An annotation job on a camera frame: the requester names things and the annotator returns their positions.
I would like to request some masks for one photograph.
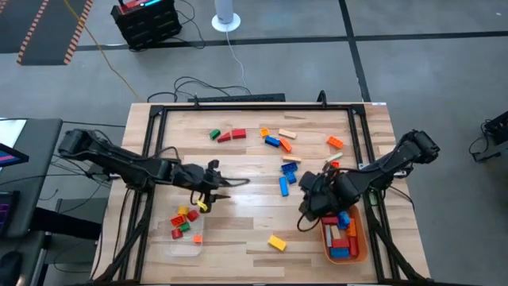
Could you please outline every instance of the yellow cable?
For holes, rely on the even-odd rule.
[[[111,63],[110,61],[108,60],[108,57],[106,56],[106,54],[104,53],[104,51],[102,50],[101,48],[101,45],[98,44],[98,42],[95,40],[94,36],[92,35],[92,33],[90,32],[90,30],[88,30],[88,28],[85,26],[85,22],[84,21],[81,21],[81,19],[79,18],[78,14],[74,11],[74,9],[72,9],[71,5],[69,4],[68,0],[63,0],[63,2],[65,3],[65,6],[69,9],[69,11],[71,12],[72,16],[74,16],[74,18],[76,18],[76,20],[78,21],[78,23],[81,23],[83,25],[83,27],[85,27],[85,30],[87,31],[87,33],[90,35],[90,37],[92,38],[92,40],[94,41],[95,45],[97,46],[98,50],[101,52],[102,56],[104,56],[104,60],[106,60],[106,62],[108,63],[108,66],[110,67],[111,71],[113,71],[115,74],[118,75],[118,77],[123,80],[123,82],[125,83],[125,85],[127,85],[127,87],[134,93],[134,96],[136,96],[137,98],[137,101],[139,102],[144,102],[144,99],[142,99],[133,89],[133,87],[130,86],[130,84],[127,82],[127,80],[125,80],[125,78],[123,76],[121,76],[121,74],[116,71],[113,66],[111,66]]]

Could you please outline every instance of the white stand base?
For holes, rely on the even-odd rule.
[[[241,23],[240,16],[238,16],[238,14],[236,13],[233,14],[233,20],[229,24],[222,24],[219,21],[219,17],[217,17],[217,15],[215,15],[212,18],[212,26],[214,27],[214,29],[223,33],[236,30],[240,26],[240,23]]]

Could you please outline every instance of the red and black machine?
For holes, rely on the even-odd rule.
[[[180,33],[175,0],[134,0],[113,6],[111,16],[133,50],[150,48]]]

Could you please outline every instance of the wooden tabletop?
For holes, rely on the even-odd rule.
[[[388,109],[385,105],[365,104],[371,139],[376,157],[389,153],[396,143]],[[150,104],[133,104],[125,128],[122,147],[141,153],[148,122]],[[360,120],[356,120],[361,135]],[[209,132],[220,129],[245,128],[247,138],[217,143]],[[261,128],[277,134],[279,128],[298,134],[293,156],[302,157],[297,179],[305,171],[319,172],[325,158],[337,151],[326,144],[333,135],[344,142],[341,167],[355,168],[348,117],[345,111],[176,111],[167,118],[163,147],[174,145],[184,164],[205,166],[210,160],[220,161],[223,176],[248,177],[251,183],[242,187],[222,188],[217,193],[231,199],[219,201],[205,214],[202,252],[196,257],[172,257],[168,251],[171,230],[168,219],[174,216],[170,205],[188,202],[190,192],[177,187],[156,187],[155,202],[144,260],[142,283],[367,283],[376,282],[369,246],[368,259],[358,265],[332,265],[326,259],[318,228],[300,233],[296,222],[303,193],[297,184],[289,187],[289,196],[280,195],[279,180],[282,149],[264,144]],[[155,145],[156,132],[151,150]],[[367,161],[365,146],[362,155]],[[162,157],[172,157],[168,151]],[[409,194],[406,183],[396,180],[394,186]],[[113,259],[114,243],[125,184],[113,183],[104,218],[102,258],[95,276],[99,276]],[[121,224],[118,248],[123,244],[129,221],[132,194],[128,198]],[[388,191],[385,199],[394,243],[409,263],[423,276],[429,276],[425,254],[413,209],[408,201]],[[364,205],[356,204],[362,214]],[[364,231],[367,223],[364,219]],[[270,235],[287,242],[281,253],[270,247]],[[133,276],[137,245],[133,248],[128,277]],[[383,266],[389,277],[384,247]]]

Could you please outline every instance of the clear plastic container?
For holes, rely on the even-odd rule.
[[[195,210],[199,212],[198,206],[191,206],[188,201],[187,203],[182,203],[184,206],[189,207],[189,211]],[[177,215],[178,205],[170,205],[167,208],[170,214],[173,214],[171,217]],[[171,257],[194,257],[201,253],[202,243],[193,242],[192,238],[195,235],[203,235],[203,228],[205,225],[205,217],[201,213],[199,217],[193,222],[187,220],[189,223],[190,229],[188,231],[183,232],[183,236],[181,238],[173,239],[171,236],[171,231],[175,229],[175,227],[171,224],[171,222],[164,223],[164,238],[165,246],[164,252],[168,256]]]

